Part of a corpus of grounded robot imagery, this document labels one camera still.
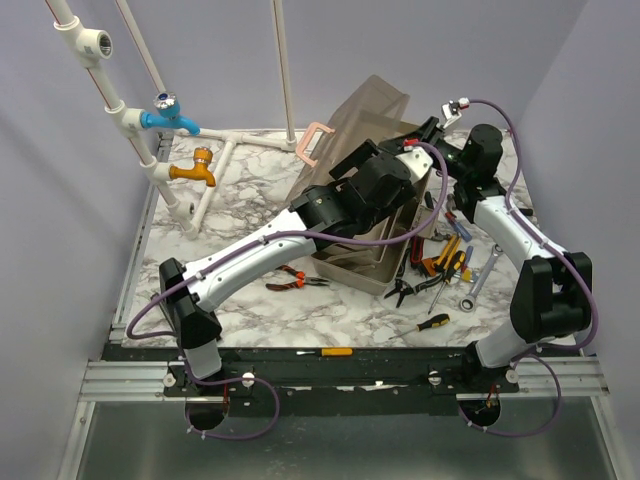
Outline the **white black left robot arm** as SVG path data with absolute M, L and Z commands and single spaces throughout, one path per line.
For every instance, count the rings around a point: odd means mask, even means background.
M 201 395 L 221 385 L 215 311 L 222 303 L 281 265 L 368 233 L 415 197 L 414 185 L 431 165 L 421 148 L 393 154 L 367 140 L 329 170 L 329 183 L 308 185 L 253 234 L 198 261 L 165 260 L 160 285 L 190 364 L 188 384 Z

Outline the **beige toolbox with clear lid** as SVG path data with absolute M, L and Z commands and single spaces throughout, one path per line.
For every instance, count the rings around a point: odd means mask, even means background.
M 292 202 L 298 197 L 307 198 L 313 187 L 321 189 L 308 210 L 336 213 L 329 234 L 352 236 L 356 242 L 326 243 L 312 255 L 312 263 L 320 275 L 372 295 L 382 294 L 393 282 L 406 245 L 388 245 L 385 241 L 410 229 L 427 180 L 412 184 L 410 174 L 405 172 L 402 188 L 353 188 L 348 183 L 329 186 L 329 171 L 366 140 L 382 150 L 383 141 L 398 136 L 408 101 L 407 94 L 377 75 L 370 76 L 327 123 L 310 124 L 322 126 L 306 149 L 315 165 L 303 162 L 286 198 Z

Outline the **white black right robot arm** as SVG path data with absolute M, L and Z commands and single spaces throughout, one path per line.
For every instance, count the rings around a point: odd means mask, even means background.
M 474 392 L 493 384 L 512 360 L 536 344 L 573 335 L 592 323 L 592 262 L 582 252 L 569 253 L 545 239 L 507 199 L 496 178 L 502 141 L 498 128 L 479 124 L 456 148 L 431 117 L 417 130 L 381 144 L 394 155 L 417 146 L 429 153 L 435 168 L 455 179 L 457 209 L 495 241 L 519 272 L 508 320 L 462 355 L 460 379 Z

